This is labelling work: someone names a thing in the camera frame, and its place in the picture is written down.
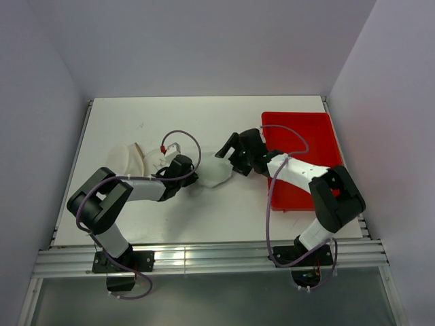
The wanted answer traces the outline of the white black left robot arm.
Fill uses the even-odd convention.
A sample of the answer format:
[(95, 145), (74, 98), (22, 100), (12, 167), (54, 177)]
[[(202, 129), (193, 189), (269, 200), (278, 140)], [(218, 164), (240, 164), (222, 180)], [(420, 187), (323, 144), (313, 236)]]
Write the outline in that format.
[(116, 225), (124, 205), (140, 200), (164, 202), (197, 179), (192, 160), (181, 154), (151, 177), (117, 176), (102, 167), (70, 197), (67, 210), (109, 255), (108, 264), (117, 271), (125, 271), (139, 263), (132, 245)]

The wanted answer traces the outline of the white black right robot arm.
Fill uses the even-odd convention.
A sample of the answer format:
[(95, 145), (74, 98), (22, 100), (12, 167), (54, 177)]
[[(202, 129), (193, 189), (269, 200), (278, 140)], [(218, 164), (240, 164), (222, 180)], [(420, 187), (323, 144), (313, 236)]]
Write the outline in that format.
[(232, 133), (215, 156), (224, 158), (229, 151), (232, 154), (228, 160), (233, 170), (245, 176), (254, 171), (268, 177), (271, 180), (270, 193), (277, 181), (283, 181), (311, 196), (315, 219), (296, 237), (289, 256), (277, 253), (270, 244), (271, 237), (266, 237), (268, 258), (278, 268), (310, 264), (320, 249), (336, 242), (334, 235), (339, 230), (366, 209), (359, 189), (344, 166), (318, 166), (296, 159), (295, 151), (269, 150), (258, 129)]

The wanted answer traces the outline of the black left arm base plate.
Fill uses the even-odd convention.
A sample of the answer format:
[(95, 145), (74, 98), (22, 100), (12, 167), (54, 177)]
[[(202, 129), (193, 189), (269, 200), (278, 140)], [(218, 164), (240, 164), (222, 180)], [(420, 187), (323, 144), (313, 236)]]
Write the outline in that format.
[(129, 272), (152, 272), (154, 269), (154, 252), (153, 251), (134, 251), (128, 249), (119, 258), (113, 258), (112, 262), (102, 251), (97, 251), (94, 254), (92, 264), (93, 274), (107, 274), (106, 287), (112, 292), (128, 292), (133, 289), (139, 278), (136, 274), (133, 276), (111, 276), (111, 274)]

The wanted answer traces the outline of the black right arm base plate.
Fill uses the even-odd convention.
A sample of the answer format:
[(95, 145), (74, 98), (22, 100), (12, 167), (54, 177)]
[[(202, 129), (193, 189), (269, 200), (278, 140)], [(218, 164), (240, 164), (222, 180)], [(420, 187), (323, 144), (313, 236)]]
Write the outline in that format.
[[(302, 245), (275, 246), (272, 250), (274, 258), (281, 265), (292, 263), (307, 253)], [(325, 244), (297, 264), (294, 264), (294, 266), (304, 268), (331, 266), (333, 261), (330, 246)]]

